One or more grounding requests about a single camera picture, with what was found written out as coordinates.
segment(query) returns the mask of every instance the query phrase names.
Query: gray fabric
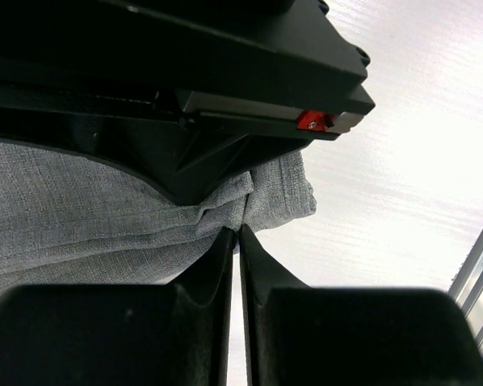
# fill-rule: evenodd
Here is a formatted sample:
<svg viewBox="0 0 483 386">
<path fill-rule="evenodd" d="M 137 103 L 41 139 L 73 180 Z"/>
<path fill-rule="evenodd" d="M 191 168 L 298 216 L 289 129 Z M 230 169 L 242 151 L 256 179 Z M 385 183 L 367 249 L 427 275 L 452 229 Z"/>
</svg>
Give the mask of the gray fabric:
<svg viewBox="0 0 483 386">
<path fill-rule="evenodd" d="M 154 283 L 187 268 L 222 226 L 275 228 L 315 209 L 298 152 L 177 207 L 114 168 L 0 143 L 0 293 L 26 283 Z"/>
</svg>

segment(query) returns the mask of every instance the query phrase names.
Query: red component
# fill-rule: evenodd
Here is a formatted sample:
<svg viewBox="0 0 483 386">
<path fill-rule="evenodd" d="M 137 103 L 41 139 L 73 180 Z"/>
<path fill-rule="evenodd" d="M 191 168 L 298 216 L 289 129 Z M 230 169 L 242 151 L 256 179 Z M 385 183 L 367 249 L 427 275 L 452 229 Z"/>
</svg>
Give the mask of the red component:
<svg viewBox="0 0 483 386">
<path fill-rule="evenodd" d="M 336 117 L 321 111 L 304 110 L 298 118 L 297 128 L 310 131 L 328 131 L 329 127 L 333 127 L 333 120 Z"/>
</svg>

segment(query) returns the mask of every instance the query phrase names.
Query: white table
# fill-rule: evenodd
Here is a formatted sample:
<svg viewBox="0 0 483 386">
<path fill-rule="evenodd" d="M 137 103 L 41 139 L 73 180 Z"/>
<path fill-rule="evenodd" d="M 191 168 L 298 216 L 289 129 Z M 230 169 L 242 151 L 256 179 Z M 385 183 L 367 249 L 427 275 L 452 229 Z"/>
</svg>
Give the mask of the white table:
<svg viewBox="0 0 483 386">
<path fill-rule="evenodd" d="M 377 107 L 303 152 L 317 213 L 258 237 L 309 285 L 447 290 L 483 228 L 483 0 L 328 4 Z M 246 384 L 237 280 L 229 385 Z"/>
</svg>

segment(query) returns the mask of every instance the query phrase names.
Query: cloth fold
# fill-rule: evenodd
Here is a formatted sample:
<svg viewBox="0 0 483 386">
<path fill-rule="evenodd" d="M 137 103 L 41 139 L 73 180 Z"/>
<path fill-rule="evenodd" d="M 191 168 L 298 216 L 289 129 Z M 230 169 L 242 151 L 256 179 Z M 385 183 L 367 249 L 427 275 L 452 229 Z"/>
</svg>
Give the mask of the cloth fold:
<svg viewBox="0 0 483 386">
<path fill-rule="evenodd" d="M 112 167 L 0 142 L 0 293 L 34 283 L 155 283 L 196 261 L 224 226 L 256 232 L 315 210 L 299 152 L 177 207 Z"/>
</svg>

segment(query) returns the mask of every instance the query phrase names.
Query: black mechanical part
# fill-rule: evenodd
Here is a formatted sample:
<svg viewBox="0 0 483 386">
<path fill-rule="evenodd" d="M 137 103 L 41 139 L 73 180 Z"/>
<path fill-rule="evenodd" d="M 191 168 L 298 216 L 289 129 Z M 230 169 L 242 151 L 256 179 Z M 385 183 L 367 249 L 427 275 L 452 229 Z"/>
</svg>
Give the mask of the black mechanical part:
<svg viewBox="0 0 483 386">
<path fill-rule="evenodd" d="M 250 386 L 483 385 L 483 359 L 446 294 L 308 288 L 249 227 L 239 237 Z"/>
<path fill-rule="evenodd" d="M 167 285 L 33 285 L 0 299 L 0 386 L 225 385 L 233 231 Z"/>
<path fill-rule="evenodd" d="M 373 108 L 360 54 L 317 3 L 260 3 L 0 0 L 0 141 L 103 162 L 193 205 L 349 131 L 297 118 Z"/>
</svg>

